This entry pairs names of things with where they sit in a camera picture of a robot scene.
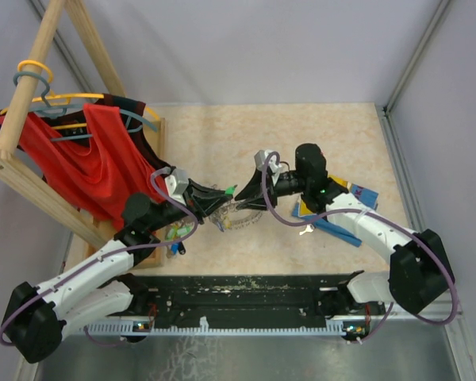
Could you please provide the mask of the green key tag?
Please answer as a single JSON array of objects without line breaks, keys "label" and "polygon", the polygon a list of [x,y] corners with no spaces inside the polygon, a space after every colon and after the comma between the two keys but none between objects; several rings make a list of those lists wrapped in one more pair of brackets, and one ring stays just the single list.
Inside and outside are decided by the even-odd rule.
[{"label": "green key tag", "polygon": [[228,194],[228,195],[231,195],[233,197],[234,194],[235,194],[236,188],[237,188],[236,184],[233,185],[233,186],[230,186],[225,190],[225,193]]}]

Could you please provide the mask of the steel key ring disc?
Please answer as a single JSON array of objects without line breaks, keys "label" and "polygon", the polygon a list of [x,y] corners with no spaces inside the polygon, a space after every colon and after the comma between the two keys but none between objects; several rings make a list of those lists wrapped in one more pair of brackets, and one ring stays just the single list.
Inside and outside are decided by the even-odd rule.
[{"label": "steel key ring disc", "polygon": [[225,226],[225,231],[243,229],[255,224],[263,216],[262,210],[238,210],[237,202],[227,202],[209,216],[209,221],[217,227],[217,221]]}]

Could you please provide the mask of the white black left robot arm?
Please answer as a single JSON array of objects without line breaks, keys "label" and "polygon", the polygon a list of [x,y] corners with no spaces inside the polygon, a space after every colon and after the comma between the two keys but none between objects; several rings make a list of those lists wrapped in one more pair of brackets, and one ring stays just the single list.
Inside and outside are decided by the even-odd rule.
[{"label": "white black left robot arm", "polygon": [[124,227],[95,254],[66,273],[36,286],[13,289],[0,329],[30,364],[50,356],[72,333],[108,315],[143,313],[147,287],[130,269],[160,243],[155,231],[190,217],[198,223],[232,200],[230,190],[203,187],[193,180],[164,179],[168,200],[144,193],[128,197]]}]

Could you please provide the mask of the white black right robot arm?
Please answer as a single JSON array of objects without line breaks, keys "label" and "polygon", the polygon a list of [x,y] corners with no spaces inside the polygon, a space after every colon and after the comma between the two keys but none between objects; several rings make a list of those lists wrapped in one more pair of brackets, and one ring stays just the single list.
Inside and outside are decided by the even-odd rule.
[{"label": "white black right robot arm", "polygon": [[436,232],[404,228],[366,206],[328,174],[317,144],[299,145],[289,171],[283,171],[279,154],[272,150],[259,150],[254,160],[254,175],[235,197],[239,209],[273,212],[279,198],[297,194],[310,212],[309,223],[325,220],[347,230],[388,265],[388,271],[362,272],[347,283],[338,295],[344,312],[357,314],[367,302],[393,302],[419,317],[446,291],[451,312],[456,312],[455,276]]}]

